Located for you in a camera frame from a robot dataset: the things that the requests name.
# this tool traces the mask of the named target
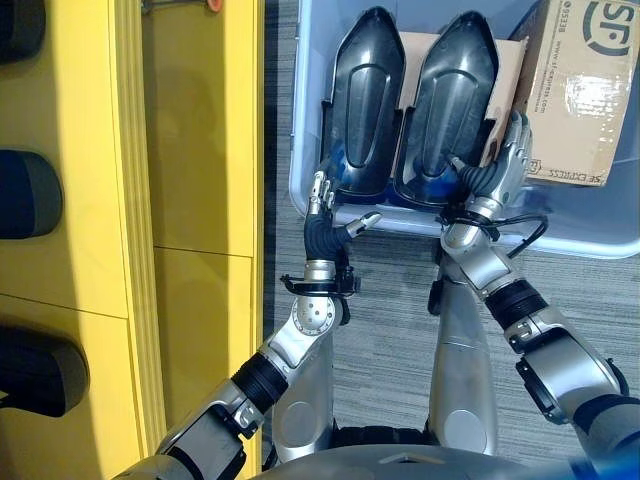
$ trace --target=robotic hand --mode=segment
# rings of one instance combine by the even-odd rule
[[[345,246],[381,215],[364,215],[333,227],[335,192],[322,170],[314,175],[304,227],[304,277],[285,275],[296,295],[285,324],[269,337],[231,379],[176,426],[155,455],[116,479],[215,480],[236,478],[246,455],[239,435],[251,438],[264,414],[294,384],[307,359],[338,325],[348,320],[346,298],[358,290]]]

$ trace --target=black cable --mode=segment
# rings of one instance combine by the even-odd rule
[[[518,245],[516,248],[511,250],[507,256],[509,258],[514,258],[524,249],[529,247],[533,242],[535,242],[538,238],[540,238],[549,228],[549,219],[546,215],[542,214],[524,214],[518,215],[516,217],[506,218],[503,220],[489,220],[486,222],[481,222],[474,218],[467,216],[458,215],[460,212],[450,212],[449,214],[441,215],[440,219],[444,225],[451,225],[454,223],[462,223],[464,225],[470,225],[472,227],[477,227],[485,232],[492,240],[495,241],[495,234],[492,230],[505,227],[507,225],[516,225],[518,223],[527,223],[527,222],[539,222],[538,227],[533,231],[531,235],[529,235],[526,239],[522,240],[522,243]]]

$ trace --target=black rubber joint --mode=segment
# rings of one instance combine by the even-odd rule
[[[518,280],[492,293],[485,303],[503,330],[548,306],[526,280]]]
[[[616,395],[614,393],[600,395],[578,407],[576,413],[573,415],[573,423],[588,435],[591,425],[593,425],[593,422],[600,414],[619,405],[640,405],[640,399]]]
[[[259,353],[245,362],[231,380],[263,414],[275,405],[289,386],[276,367]]]

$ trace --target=yellow wall panel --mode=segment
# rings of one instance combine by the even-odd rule
[[[253,353],[251,259],[156,248],[155,261],[167,422],[172,426]],[[238,329],[245,332],[243,342],[237,341]],[[238,359],[230,362],[232,351]]]
[[[127,321],[0,295],[0,322],[73,338],[90,375],[88,395],[61,418],[0,410],[0,478],[111,478],[138,461]]]
[[[0,241],[0,293],[126,317],[108,4],[45,4],[42,51],[0,66],[0,148],[54,165],[63,217],[48,236]]]
[[[143,17],[156,246],[253,255],[262,134],[254,108],[262,79],[255,8],[233,0],[218,14],[193,4]]]

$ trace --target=silver metal arm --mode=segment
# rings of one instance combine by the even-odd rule
[[[526,117],[514,112],[492,169],[452,160],[474,194],[466,210],[478,222],[454,222],[443,232],[441,246],[503,327],[510,346],[522,354],[516,368],[545,417],[570,422],[590,456],[640,445],[640,401],[625,396],[622,375],[547,305],[487,234],[486,226],[521,186],[530,147]]]
[[[285,324],[231,379],[169,432],[156,455],[116,479],[215,480],[235,478],[240,472],[246,455],[239,435],[248,439],[255,434],[264,414],[295,384],[305,364],[343,320],[346,302],[340,290],[346,288],[344,284],[354,283],[348,282],[353,278],[344,245],[381,217],[371,213],[345,227],[333,227],[333,200],[331,182],[324,172],[318,172],[305,224],[308,260],[303,282],[297,285],[306,294],[296,295]],[[309,235],[320,238],[307,238]]]

